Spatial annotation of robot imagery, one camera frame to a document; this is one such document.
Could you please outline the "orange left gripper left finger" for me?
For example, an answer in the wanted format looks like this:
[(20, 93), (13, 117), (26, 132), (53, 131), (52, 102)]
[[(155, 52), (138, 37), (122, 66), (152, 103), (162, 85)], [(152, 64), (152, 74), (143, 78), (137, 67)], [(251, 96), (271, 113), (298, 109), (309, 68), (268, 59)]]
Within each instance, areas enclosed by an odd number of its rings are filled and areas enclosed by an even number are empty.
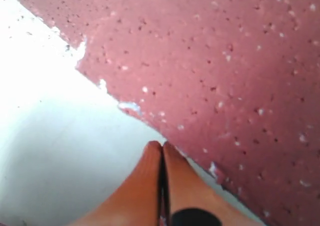
[(72, 225), (159, 225), (162, 146), (150, 141), (132, 173), (101, 205)]

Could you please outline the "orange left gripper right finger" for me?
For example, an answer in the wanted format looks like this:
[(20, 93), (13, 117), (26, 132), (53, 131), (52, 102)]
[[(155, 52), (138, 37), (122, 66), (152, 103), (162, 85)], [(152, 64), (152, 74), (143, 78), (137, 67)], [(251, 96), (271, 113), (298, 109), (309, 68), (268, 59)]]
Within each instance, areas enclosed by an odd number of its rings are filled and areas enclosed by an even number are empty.
[(218, 195), (169, 142), (163, 155), (169, 225), (262, 225)]

